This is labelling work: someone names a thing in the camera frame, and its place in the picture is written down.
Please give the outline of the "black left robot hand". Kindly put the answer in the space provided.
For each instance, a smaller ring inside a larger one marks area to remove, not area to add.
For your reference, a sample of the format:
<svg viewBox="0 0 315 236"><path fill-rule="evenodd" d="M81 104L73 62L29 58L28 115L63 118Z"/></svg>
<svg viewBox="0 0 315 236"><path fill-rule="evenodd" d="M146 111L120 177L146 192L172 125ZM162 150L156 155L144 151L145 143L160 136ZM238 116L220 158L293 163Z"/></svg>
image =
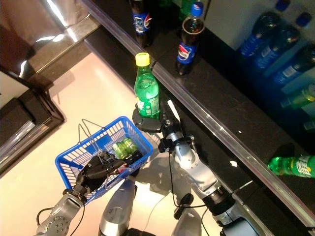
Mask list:
<svg viewBox="0 0 315 236"><path fill-rule="evenodd" d="M124 163L123 159L117 159L107 151L96 154L80 171L73 191L86 203L87 195L99 189L107 177Z"/></svg>

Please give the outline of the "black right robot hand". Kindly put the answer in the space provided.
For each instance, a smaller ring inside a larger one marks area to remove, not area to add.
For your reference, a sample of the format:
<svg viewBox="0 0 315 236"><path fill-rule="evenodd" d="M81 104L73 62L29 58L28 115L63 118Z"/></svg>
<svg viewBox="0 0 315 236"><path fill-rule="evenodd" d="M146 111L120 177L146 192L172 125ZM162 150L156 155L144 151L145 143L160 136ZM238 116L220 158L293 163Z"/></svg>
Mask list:
<svg viewBox="0 0 315 236"><path fill-rule="evenodd" d="M132 121L139 130L148 133L162 132L164 137L171 133L182 131L178 112L171 99L164 99L160 102L160 112L157 115L157 119L141 116L138 106L135 104Z"/></svg>

